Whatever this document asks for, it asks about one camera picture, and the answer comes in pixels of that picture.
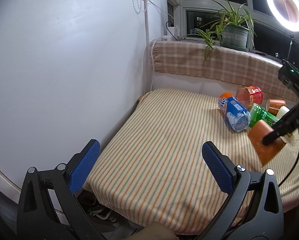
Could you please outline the large copper metal cup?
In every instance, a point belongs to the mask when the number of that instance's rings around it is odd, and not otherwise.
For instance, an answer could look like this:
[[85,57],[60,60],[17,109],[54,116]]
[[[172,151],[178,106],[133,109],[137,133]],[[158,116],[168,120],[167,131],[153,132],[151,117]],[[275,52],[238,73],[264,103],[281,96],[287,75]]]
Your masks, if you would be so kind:
[[282,148],[286,145],[281,138],[277,138],[269,145],[265,146],[263,144],[263,138],[272,131],[273,129],[264,120],[259,120],[248,133],[248,137],[262,166],[269,163],[269,161],[271,161],[271,159],[273,159],[273,157],[277,155],[278,152],[280,152],[280,150],[282,150]]

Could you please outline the white cylindrical cup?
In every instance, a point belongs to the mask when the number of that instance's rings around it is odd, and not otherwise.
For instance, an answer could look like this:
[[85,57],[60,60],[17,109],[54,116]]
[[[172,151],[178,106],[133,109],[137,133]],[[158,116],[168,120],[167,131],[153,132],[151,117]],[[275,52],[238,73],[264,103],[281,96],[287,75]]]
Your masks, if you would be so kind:
[[281,119],[285,114],[287,114],[290,111],[290,109],[286,106],[282,106],[276,115],[278,119]]

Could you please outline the small copper metal cup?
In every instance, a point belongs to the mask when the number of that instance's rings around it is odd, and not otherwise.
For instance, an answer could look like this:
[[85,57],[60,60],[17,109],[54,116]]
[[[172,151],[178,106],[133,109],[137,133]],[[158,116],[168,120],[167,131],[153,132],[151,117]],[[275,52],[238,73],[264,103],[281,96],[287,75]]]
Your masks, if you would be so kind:
[[268,99],[265,109],[272,115],[277,115],[282,106],[286,106],[286,101],[284,99]]

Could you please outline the green plastic bottle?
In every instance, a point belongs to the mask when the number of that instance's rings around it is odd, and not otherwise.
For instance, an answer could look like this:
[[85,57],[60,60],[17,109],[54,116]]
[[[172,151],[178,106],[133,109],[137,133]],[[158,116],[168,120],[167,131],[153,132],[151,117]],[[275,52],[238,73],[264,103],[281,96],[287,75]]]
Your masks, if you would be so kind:
[[254,103],[250,109],[250,124],[249,127],[253,127],[258,121],[265,121],[270,127],[278,122],[278,118],[271,113],[269,113],[262,106]]

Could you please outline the red label plastic bottle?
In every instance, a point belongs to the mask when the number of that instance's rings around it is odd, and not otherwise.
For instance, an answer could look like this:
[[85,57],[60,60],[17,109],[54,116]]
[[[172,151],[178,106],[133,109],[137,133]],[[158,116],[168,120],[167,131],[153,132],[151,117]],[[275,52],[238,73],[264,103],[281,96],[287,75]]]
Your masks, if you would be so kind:
[[263,102],[262,90],[257,86],[242,87],[237,90],[236,99],[247,110],[250,110],[254,103],[261,105]]

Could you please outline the blue label plastic bottle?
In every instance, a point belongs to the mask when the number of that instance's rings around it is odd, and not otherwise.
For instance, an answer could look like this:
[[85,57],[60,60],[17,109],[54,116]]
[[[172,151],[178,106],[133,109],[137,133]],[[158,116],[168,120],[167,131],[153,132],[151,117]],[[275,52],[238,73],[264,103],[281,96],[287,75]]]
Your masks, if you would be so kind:
[[235,132],[241,132],[249,127],[250,112],[233,96],[227,99],[225,116]]

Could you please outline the black white shoe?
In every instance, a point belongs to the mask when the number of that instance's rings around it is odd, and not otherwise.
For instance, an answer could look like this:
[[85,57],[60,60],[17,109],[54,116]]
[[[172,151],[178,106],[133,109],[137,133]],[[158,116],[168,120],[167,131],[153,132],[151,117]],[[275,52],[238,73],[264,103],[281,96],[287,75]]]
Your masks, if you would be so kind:
[[117,214],[108,207],[101,205],[98,201],[95,201],[94,204],[91,205],[89,215],[107,222],[117,222]]

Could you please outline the orange soda can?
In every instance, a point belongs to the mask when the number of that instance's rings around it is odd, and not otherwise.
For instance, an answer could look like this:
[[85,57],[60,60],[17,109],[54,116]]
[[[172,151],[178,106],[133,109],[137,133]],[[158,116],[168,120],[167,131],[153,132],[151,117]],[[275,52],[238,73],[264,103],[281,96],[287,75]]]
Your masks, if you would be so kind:
[[228,99],[233,97],[233,95],[229,92],[223,93],[218,98],[218,107],[222,111],[223,114],[226,113]]

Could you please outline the brown rounded object at bottom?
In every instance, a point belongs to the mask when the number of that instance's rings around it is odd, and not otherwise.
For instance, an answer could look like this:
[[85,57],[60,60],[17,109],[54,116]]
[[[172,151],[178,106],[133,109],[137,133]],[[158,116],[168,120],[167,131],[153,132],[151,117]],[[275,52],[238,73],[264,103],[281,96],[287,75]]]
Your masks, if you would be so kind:
[[168,227],[159,222],[153,222],[138,233],[127,237],[129,240],[178,240],[178,237]]

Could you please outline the spider plant in green pot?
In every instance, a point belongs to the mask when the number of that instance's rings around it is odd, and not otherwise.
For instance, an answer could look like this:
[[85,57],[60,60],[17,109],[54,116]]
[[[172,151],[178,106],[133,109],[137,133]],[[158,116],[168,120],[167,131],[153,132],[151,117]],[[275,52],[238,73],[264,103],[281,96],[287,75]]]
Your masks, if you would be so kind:
[[201,38],[205,42],[204,60],[215,50],[218,42],[224,48],[249,51],[254,45],[255,25],[251,12],[243,3],[234,6],[229,0],[213,0],[219,7],[212,21],[194,28],[187,37]]

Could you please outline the plaid windowsill cloth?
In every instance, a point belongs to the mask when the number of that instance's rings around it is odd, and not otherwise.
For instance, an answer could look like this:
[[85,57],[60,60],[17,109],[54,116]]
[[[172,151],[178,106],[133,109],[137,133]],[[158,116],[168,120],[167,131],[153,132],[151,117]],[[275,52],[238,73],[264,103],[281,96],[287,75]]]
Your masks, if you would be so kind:
[[205,57],[205,48],[205,44],[198,42],[157,41],[152,44],[154,69],[158,73],[258,86],[270,95],[299,101],[278,79],[282,64],[254,53],[220,46],[209,50]]

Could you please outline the striped bed mattress cover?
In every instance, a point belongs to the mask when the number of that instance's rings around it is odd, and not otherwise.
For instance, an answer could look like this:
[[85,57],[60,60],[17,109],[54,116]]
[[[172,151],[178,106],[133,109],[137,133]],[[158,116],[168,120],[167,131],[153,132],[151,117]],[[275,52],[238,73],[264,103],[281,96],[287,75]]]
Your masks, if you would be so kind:
[[202,158],[206,141],[250,172],[272,169],[284,210],[299,205],[299,133],[285,136],[284,148],[262,166],[247,132],[227,128],[217,98],[177,89],[140,98],[83,187],[135,224],[157,221],[179,235],[198,235],[226,199]]

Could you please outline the white power strip with chargers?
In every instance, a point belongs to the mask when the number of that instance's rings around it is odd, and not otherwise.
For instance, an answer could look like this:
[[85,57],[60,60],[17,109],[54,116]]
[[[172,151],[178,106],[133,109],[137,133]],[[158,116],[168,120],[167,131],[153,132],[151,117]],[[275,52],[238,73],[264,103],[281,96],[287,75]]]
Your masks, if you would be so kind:
[[167,27],[167,35],[164,35],[162,39],[167,41],[178,41],[180,39],[180,28],[178,26]]

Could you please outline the white cabinet with shelf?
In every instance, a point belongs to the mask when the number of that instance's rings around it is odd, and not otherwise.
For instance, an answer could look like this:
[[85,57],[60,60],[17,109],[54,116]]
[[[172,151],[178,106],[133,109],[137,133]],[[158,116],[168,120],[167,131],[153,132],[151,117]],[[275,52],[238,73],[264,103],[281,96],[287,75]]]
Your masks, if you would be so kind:
[[166,0],[0,0],[0,191],[106,145],[149,90]]

